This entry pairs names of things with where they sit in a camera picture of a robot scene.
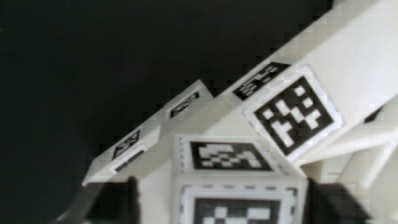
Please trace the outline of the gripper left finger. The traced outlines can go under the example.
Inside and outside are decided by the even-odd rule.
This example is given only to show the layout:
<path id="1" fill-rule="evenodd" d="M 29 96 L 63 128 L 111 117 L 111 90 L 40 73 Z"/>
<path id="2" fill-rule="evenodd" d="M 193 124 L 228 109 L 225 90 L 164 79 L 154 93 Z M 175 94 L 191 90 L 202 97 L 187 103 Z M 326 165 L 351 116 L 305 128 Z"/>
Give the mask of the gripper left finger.
<path id="1" fill-rule="evenodd" d="M 139 196 L 134 177 L 125 182 L 90 183 L 52 224 L 141 224 Z"/>

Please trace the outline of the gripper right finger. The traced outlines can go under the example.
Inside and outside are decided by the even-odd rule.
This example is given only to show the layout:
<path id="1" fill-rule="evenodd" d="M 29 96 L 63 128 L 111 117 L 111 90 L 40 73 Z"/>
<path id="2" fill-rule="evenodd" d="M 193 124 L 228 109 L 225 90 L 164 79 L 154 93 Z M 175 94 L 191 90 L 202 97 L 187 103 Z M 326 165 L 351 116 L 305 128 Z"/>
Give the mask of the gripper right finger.
<path id="1" fill-rule="evenodd" d="M 367 224 L 370 219 L 345 186 L 310 180 L 303 224 Z"/>

